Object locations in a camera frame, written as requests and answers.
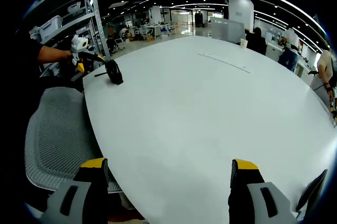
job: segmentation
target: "floor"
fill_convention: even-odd
[[[205,37],[212,37],[211,28],[205,27],[205,28],[195,28],[192,26],[176,26],[175,33],[172,32],[170,35],[161,35],[158,36],[156,39],[148,42],[148,41],[132,41],[129,43],[125,43],[125,48],[122,50],[116,51],[114,54],[112,54],[112,58],[116,59],[123,55],[126,55],[130,52],[133,52],[135,50],[161,43],[167,40],[172,40],[176,38],[186,37],[186,36],[205,36]]]

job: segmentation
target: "person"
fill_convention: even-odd
[[[246,35],[246,40],[248,41],[247,48],[265,55],[266,42],[264,37],[261,36],[261,29],[257,27],[253,30],[253,32],[254,33],[248,32]]]
[[[128,33],[128,29],[127,29],[127,27],[124,25],[123,26],[123,28],[121,29],[121,31],[120,31],[120,37],[122,38],[122,35],[124,34],[124,33]]]
[[[335,99],[333,88],[336,88],[337,86],[337,62],[330,51],[323,50],[321,57],[317,62],[317,69],[318,74],[313,78],[310,87],[315,91],[327,108],[330,108],[330,104]]]
[[[284,37],[279,41],[279,45],[285,45],[284,53],[279,58],[279,64],[293,72],[298,61],[298,51],[300,50],[298,35],[292,28],[288,28],[284,32]]]

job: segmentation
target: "person's arm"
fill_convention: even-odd
[[[333,90],[329,84],[329,79],[325,73],[325,68],[326,68],[326,64],[324,62],[324,60],[319,60],[318,62],[318,74],[321,78],[321,80],[323,81],[324,85],[325,85],[325,88],[328,89],[330,88],[330,90],[328,91],[328,95],[329,95],[329,98],[330,98],[330,101],[333,100]]]
[[[38,53],[37,61],[40,64],[54,63],[65,60],[70,56],[72,56],[72,52],[70,50],[60,50],[42,46]]]

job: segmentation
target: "hand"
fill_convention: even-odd
[[[73,55],[73,53],[70,50],[64,50],[63,51],[63,59],[68,59]]]
[[[328,91],[328,95],[329,95],[329,99],[330,99],[330,102],[333,101],[333,91]]]

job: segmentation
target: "shelf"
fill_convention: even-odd
[[[76,30],[88,25],[90,18],[94,16],[95,13],[90,13],[71,21],[70,23],[67,23],[66,25],[56,30],[53,34],[43,39],[41,41],[41,44],[52,46],[56,44],[59,40],[63,39],[65,36],[75,34]]]
[[[56,15],[64,16],[67,7],[75,1],[81,0],[42,0],[26,14],[23,23],[28,29],[41,26]]]

